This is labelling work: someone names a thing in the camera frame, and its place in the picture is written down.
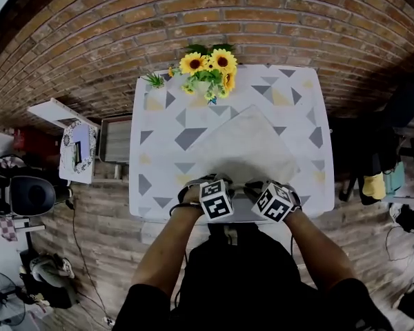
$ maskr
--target black sleeve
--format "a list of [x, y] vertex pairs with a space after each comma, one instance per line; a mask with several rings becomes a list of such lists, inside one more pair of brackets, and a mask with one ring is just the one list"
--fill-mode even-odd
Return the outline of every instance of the black sleeve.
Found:
[[170, 299], [156, 287], [136, 284], [130, 287], [126, 300], [119, 311], [113, 331], [131, 330], [132, 325], [147, 322], [148, 325], [168, 320]]
[[388, 319], [370, 298], [365, 285], [357, 279], [346, 279], [328, 293], [329, 313], [339, 330], [393, 331]]

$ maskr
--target white chair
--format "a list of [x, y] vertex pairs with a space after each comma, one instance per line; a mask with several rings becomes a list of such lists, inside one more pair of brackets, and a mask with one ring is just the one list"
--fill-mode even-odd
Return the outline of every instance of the white chair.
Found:
[[[28, 108], [28, 112], [31, 112], [38, 117], [49, 121], [50, 123], [63, 128], [64, 130], [68, 129], [68, 126], [61, 123], [60, 120], [65, 119], [78, 119], [82, 123], [93, 127], [98, 134], [100, 130], [100, 125], [91, 122], [89, 119], [83, 117], [82, 115], [78, 114], [74, 110], [66, 107], [64, 104], [58, 102], [56, 99], [51, 98], [49, 101], [41, 104], [37, 104], [36, 106], [32, 106]], [[94, 164], [95, 164], [95, 154], [92, 157], [92, 161], [90, 166], [88, 166], [82, 172], [71, 172], [67, 170], [61, 163], [59, 167], [59, 176], [65, 180], [77, 181], [79, 183], [90, 184], [92, 183], [92, 178], [94, 174]]]

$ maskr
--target yellow geometric shape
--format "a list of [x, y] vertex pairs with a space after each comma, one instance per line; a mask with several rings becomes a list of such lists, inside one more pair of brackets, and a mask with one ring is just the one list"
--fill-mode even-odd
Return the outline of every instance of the yellow geometric shape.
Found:
[[139, 162], [140, 164], [150, 164], [152, 163], [149, 156], [146, 153], [141, 154], [141, 156], [139, 156]]
[[325, 172], [314, 172], [314, 175], [318, 183], [325, 183]]
[[203, 96], [195, 96], [195, 98], [188, 105], [189, 108], [203, 108], [206, 107], [208, 100]]
[[272, 89], [272, 96], [273, 96], [273, 103], [275, 106], [291, 106], [291, 102], [286, 98], [283, 94], [281, 94], [278, 90]]
[[313, 82], [310, 80], [305, 81], [302, 85], [304, 88], [313, 88]]
[[164, 110], [164, 107], [156, 99], [153, 99], [152, 97], [147, 97], [146, 110]]
[[192, 177], [190, 175], [177, 175], [177, 182], [179, 185], [186, 185], [188, 181], [192, 180]]

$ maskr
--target white cube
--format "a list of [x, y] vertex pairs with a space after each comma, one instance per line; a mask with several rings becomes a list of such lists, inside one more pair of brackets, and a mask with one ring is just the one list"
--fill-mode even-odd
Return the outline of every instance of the white cube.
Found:
[[293, 206], [288, 192], [282, 187], [270, 183], [251, 210], [266, 219], [280, 222]]
[[224, 180], [202, 183], [199, 186], [199, 202], [209, 221], [231, 216], [233, 205]]

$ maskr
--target brick wall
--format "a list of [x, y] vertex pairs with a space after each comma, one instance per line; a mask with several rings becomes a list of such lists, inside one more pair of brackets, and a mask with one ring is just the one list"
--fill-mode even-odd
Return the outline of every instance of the brick wall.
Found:
[[26, 108], [50, 97], [131, 112], [138, 76], [225, 42], [242, 63], [316, 69], [328, 112], [352, 115], [414, 68], [414, 0], [53, 0], [0, 54], [0, 127], [45, 126]]

